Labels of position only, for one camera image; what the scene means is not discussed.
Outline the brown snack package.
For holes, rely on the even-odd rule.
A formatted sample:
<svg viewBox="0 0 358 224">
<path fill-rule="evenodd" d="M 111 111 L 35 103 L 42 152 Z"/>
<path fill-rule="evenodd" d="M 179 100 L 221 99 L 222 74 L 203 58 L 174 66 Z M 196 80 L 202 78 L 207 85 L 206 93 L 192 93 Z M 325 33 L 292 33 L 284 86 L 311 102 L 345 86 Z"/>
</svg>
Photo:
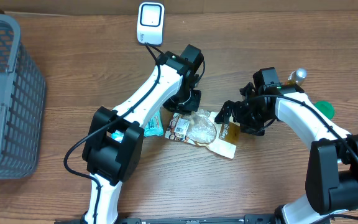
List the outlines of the brown snack package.
<svg viewBox="0 0 358 224">
<path fill-rule="evenodd" d="M 233 159 L 239 140 L 240 125 L 230 119 L 227 124 L 214 122 L 217 112 L 198 110 L 191 115 L 175 113 L 165 138 L 205 147 L 220 156 Z"/>
</svg>

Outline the yellow oil bottle silver cap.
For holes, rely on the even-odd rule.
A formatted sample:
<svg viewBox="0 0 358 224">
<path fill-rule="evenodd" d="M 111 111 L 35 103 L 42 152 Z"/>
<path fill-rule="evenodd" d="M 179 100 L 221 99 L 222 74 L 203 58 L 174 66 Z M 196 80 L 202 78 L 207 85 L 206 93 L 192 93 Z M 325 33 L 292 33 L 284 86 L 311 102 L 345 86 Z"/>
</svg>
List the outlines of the yellow oil bottle silver cap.
<svg viewBox="0 0 358 224">
<path fill-rule="evenodd" d="M 301 86 L 307 77 L 307 71 L 304 68 L 299 68 L 289 75 L 287 81 L 285 82 L 286 85 L 297 84 Z"/>
</svg>

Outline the green lid jar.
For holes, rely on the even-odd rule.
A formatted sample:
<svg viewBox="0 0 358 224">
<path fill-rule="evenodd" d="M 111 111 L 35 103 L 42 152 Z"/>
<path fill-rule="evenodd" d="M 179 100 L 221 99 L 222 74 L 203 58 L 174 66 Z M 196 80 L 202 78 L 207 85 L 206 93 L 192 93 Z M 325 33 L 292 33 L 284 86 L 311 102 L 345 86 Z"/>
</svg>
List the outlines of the green lid jar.
<svg viewBox="0 0 358 224">
<path fill-rule="evenodd" d="M 314 106 L 322 112 L 328 119 L 333 119 L 335 115 L 334 106 L 328 101 L 317 101 Z"/>
</svg>

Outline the small teal tissue pack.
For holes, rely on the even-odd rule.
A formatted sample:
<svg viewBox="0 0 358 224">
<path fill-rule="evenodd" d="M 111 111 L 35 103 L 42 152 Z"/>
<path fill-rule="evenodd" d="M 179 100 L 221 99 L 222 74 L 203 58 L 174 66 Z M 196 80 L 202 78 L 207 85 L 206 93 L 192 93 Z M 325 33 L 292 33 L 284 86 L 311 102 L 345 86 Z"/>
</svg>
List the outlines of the small teal tissue pack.
<svg viewBox="0 0 358 224">
<path fill-rule="evenodd" d="M 111 134 L 111 138 L 114 139 L 117 142 L 122 142 L 123 137 L 124 137 L 124 133 L 122 133 L 122 132 L 120 132 L 118 130 L 116 130 L 115 132 L 113 132 Z"/>
</svg>

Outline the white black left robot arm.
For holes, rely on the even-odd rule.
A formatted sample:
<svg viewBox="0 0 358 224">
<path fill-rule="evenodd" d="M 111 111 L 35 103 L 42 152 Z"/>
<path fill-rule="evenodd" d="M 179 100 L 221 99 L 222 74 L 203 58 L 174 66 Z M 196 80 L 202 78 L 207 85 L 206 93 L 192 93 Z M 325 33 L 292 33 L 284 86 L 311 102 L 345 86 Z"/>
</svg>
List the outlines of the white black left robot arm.
<svg viewBox="0 0 358 224">
<path fill-rule="evenodd" d="M 204 66 L 201 50 L 187 45 L 177 55 L 161 52 L 145 83 L 125 102 L 109 110 L 100 107 L 89 127 L 82 158 L 92 180 L 91 200 L 81 223 L 115 223 L 122 184 L 135 171 L 142 151 L 144 128 L 164 107 L 191 114 L 200 106 L 197 70 Z"/>
</svg>

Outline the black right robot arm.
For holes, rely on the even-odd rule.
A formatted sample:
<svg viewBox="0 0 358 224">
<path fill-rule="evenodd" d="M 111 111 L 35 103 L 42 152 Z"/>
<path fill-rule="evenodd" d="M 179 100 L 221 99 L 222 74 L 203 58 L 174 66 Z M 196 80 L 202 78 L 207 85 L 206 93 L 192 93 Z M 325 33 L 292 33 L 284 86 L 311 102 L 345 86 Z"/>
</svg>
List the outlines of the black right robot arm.
<svg viewBox="0 0 358 224">
<path fill-rule="evenodd" d="M 340 128 L 320 112 L 296 83 L 284 85 L 275 68 L 254 73 L 240 90 L 242 101 L 227 101 L 218 124 L 239 123 L 241 132 L 263 136 L 274 121 L 287 124 L 309 149 L 305 194 L 273 214 L 246 215 L 246 223 L 330 223 L 358 209 L 358 134 Z"/>
</svg>

